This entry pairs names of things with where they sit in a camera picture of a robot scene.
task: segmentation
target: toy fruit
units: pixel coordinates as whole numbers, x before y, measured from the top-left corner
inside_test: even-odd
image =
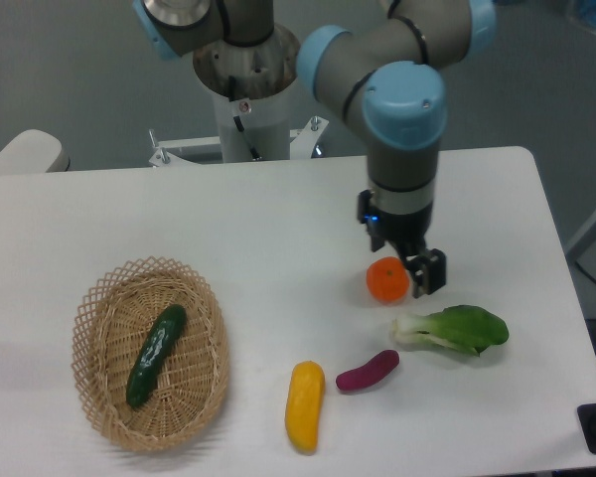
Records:
[[[395,256],[381,258],[367,270],[367,288],[378,301],[390,303],[400,299],[409,285],[406,269]]]

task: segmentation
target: green leaf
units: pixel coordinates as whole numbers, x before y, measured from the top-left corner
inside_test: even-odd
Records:
[[[400,343],[434,344],[472,356],[510,337],[504,320],[471,305],[452,306],[425,317],[400,317],[393,321],[392,335]]]

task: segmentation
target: metal bracket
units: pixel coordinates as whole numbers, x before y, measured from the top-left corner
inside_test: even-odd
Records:
[[[289,131],[289,137],[292,139],[289,145],[289,159],[322,157],[323,150],[318,141],[328,125],[327,119],[313,116],[303,129],[291,129]],[[189,161],[182,159],[182,156],[221,155],[221,142],[218,136],[159,141],[153,129],[148,132],[154,152],[149,163],[153,167],[207,164],[210,161]]]

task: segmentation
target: cable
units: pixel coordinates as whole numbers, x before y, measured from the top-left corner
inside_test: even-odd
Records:
[[[591,281],[592,283],[594,283],[596,285],[596,278],[589,273],[584,267],[583,265],[581,265],[578,260],[574,261],[574,266],[576,266],[576,268],[578,269],[578,271],[580,271],[583,275],[585,275],[585,277]]]

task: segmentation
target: purple sweet potato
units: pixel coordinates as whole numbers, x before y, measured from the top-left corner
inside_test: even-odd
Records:
[[[350,392],[369,388],[386,378],[399,365],[399,353],[384,350],[372,357],[365,365],[345,371],[336,378],[340,391]]]

